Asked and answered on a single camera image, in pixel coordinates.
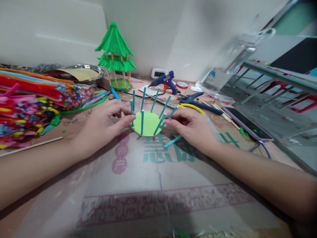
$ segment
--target plastic water bottle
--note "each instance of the plastic water bottle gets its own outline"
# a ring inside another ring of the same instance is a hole
[[[264,39],[274,36],[276,30],[268,28],[260,32],[245,33],[239,36],[230,46],[221,63],[214,67],[202,82],[200,88],[211,96],[215,96],[220,89],[237,73],[240,66],[255,51],[256,46],[263,43]]]

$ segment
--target wire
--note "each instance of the wire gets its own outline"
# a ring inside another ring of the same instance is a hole
[[[165,93],[166,93],[166,90],[167,89],[164,89],[164,92],[163,93],[161,93],[161,94],[158,94],[158,96],[160,96],[160,95],[164,95]],[[125,91],[118,91],[118,92],[122,92],[122,93],[125,93],[125,94],[129,94],[129,95],[133,95],[133,94],[131,94],[131,93],[127,93],[127,92],[125,92]]]
[[[102,89],[104,89],[104,90],[107,90],[107,89],[105,89],[104,87],[102,87],[102,86],[97,86],[98,88],[102,88]],[[161,93],[161,94],[158,94],[158,96],[160,96],[160,95],[164,95],[165,93],[166,93],[166,90],[167,89],[164,89],[164,92],[163,93]],[[117,92],[122,92],[122,93],[125,93],[125,94],[128,94],[128,95],[132,95],[133,96],[133,94],[131,94],[131,93],[128,93],[128,92],[126,92],[126,91],[123,91],[123,90],[118,90]]]
[[[261,145],[262,145],[262,146],[263,146],[263,148],[265,149],[265,151],[266,151],[266,154],[267,154],[268,158],[269,158],[269,159],[271,159],[270,153],[268,152],[267,148],[265,147],[265,142],[258,141],[257,146],[256,146],[256,147],[254,147],[254,148],[251,150],[251,152],[253,153],[253,152],[254,152],[257,148],[259,148]]]

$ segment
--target paper sheet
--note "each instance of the paper sheet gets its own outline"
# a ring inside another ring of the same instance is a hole
[[[88,68],[79,68],[79,69],[57,69],[57,71],[64,71],[73,75],[78,81],[85,81],[89,79],[94,79],[99,76],[99,74]]]

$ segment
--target desk surface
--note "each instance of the desk surface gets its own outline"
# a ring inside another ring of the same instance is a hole
[[[129,96],[120,94],[120,97],[123,100],[129,101]],[[201,96],[200,100],[209,101],[207,97],[204,95]],[[35,143],[47,141],[49,139],[53,139],[59,136],[64,136],[65,138],[72,137],[78,127],[82,126],[85,120],[87,119],[87,115],[89,114],[89,110],[83,111],[76,115],[76,118],[79,120],[76,123],[70,124],[69,122],[74,121],[75,117],[69,116],[63,118],[60,125],[56,127],[50,133],[46,133],[44,136],[35,139]],[[256,144],[248,139],[246,136],[241,135],[240,132],[230,123],[228,123],[223,117],[216,116],[215,114],[207,113],[210,120],[218,129],[219,133],[229,133],[234,138],[234,143],[238,143],[242,149],[249,150],[253,148]],[[267,148],[272,155],[272,159],[279,161],[281,163],[287,164],[294,168],[300,169],[292,160],[290,160],[282,151],[280,151],[273,143],[267,143]],[[259,154],[265,155],[265,152],[260,150]],[[2,212],[0,212],[0,236],[2,238],[13,237],[19,226],[21,225],[23,219],[28,214],[31,209],[32,204],[36,201],[38,195],[43,193],[45,185],[31,192],[27,196],[23,197],[10,207],[6,208]],[[236,237],[291,237],[290,231],[288,229],[287,224],[278,218],[278,223],[280,227],[278,228],[263,228],[263,229],[252,229],[245,230],[240,232]]]
[[[261,64],[261,63],[257,63],[257,62],[253,62],[253,61],[245,61],[244,64],[248,67],[255,67],[258,68],[260,70],[264,70],[270,74],[274,74],[276,76],[279,76],[285,80],[288,80],[290,84],[295,83],[295,84],[301,84],[303,86],[312,88],[314,90],[317,90],[317,82],[311,81],[311,80],[307,80],[304,78],[298,78],[298,77],[294,77],[294,76],[286,76],[284,75],[284,73],[270,69],[272,67],[269,68],[269,66]]]

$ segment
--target blue straw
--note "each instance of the blue straw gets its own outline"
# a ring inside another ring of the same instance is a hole
[[[157,130],[159,129],[159,126],[162,124],[162,121],[164,120],[164,117],[162,117],[161,120],[159,121],[159,124],[158,124],[158,126],[157,126],[157,128],[156,128],[156,130],[155,130],[155,132],[154,132],[153,135],[156,134]]]
[[[177,110],[178,107],[174,108],[174,110],[171,112],[171,114],[168,116],[167,120],[170,119],[172,117],[172,115],[174,114],[174,112]]]
[[[153,111],[153,108],[154,108],[154,105],[155,105],[156,99],[158,98],[158,94],[159,94],[159,88],[158,88],[158,91],[157,91],[157,93],[156,93],[156,96],[155,96],[155,99],[154,99],[154,103],[153,103],[153,106],[152,106],[151,112]]]
[[[133,111],[135,110],[134,109],[134,99],[135,99],[135,89],[133,89]]]
[[[178,141],[180,138],[182,138],[182,135],[179,135],[179,136],[176,137],[174,140],[171,140],[169,143],[167,143],[166,145],[164,145],[164,148],[169,147],[171,144],[175,143],[175,142]]]
[[[141,110],[142,120],[141,120],[141,135],[143,135],[143,122],[144,122],[144,110]]]
[[[142,111],[142,109],[143,109],[143,103],[144,103],[144,97],[145,97],[145,90],[146,90],[146,88],[144,87],[143,98],[142,98],[142,105],[141,105],[141,111]]]
[[[113,96],[115,97],[115,99],[118,99],[119,101],[121,101],[121,99],[119,98],[119,96],[116,93],[115,89],[113,87],[110,87],[110,90],[111,90]]]
[[[169,102],[170,99],[171,99],[171,96],[168,97],[168,100],[167,100],[167,102],[165,103],[165,106],[164,106],[164,108],[163,108],[163,110],[162,110],[161,115],[159,116],[159,118],[161,118],[161,116],[162,116],[162,114],[163,114],[163,112],[164,112],[164,110],[165,110],[165,108],[166,108],[166,106],[167,106],[167,104],[168,104],[168,102]]]
[[[133,114],[133,102],[132,102],[132,99],[130,100],[130,104],[131,104],[131,114]]]

